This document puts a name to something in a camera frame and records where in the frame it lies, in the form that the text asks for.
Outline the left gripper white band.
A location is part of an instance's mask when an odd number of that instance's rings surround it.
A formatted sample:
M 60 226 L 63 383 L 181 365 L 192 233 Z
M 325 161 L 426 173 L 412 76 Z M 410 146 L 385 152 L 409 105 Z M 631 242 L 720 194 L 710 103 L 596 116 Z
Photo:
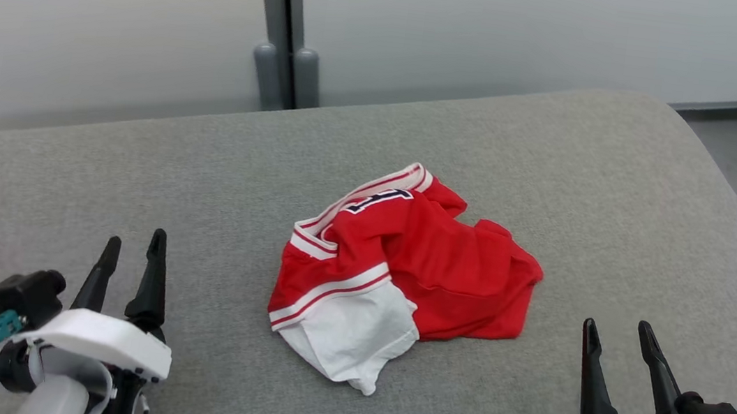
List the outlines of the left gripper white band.
M 25 369 L 33 390 L 15 414 L 151 414 L 147 385 L 167 380 L 171 348 L 163 334 L 166 295 L 166 237 L 157 229 L 127 321 L 98 314 L 115 273 L 120 237 L 111 237 L 75 296 L 37 330 L 15 334 L 27 347 Z

